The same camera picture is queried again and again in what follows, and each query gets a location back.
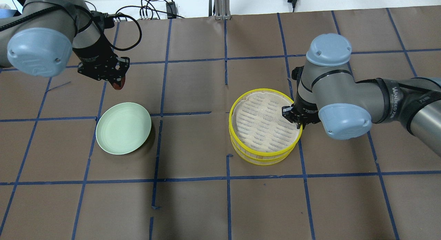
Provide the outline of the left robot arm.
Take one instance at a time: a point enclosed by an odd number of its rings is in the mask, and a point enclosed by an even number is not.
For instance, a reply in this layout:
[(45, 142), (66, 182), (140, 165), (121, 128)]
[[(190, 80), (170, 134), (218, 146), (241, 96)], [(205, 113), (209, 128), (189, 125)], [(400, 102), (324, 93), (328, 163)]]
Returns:
[(89, 10), (84, 0), (25, 0), (20, 16), (1, 19), (1, 68), (50, 78), (75, 54), (79, 74), (121, 90), (130, 60), (115, 54), (104, 34), (113, 19)]

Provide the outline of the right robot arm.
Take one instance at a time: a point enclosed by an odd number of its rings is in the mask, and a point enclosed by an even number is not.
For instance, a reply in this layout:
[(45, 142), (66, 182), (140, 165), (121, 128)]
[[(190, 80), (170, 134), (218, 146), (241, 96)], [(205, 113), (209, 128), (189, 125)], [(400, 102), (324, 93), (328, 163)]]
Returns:
[(322, 123), (326, 134), (347, 140), (366, 134), (373, 124), (398, 121), (411, 135), (440, 152), (440, 78), (374, 78), (355, 81), (348, 62), (352, 46), (344, 36), (317, 36), (304, 66), (292, 71), (294, 103), (282, 116), (297, 128)]

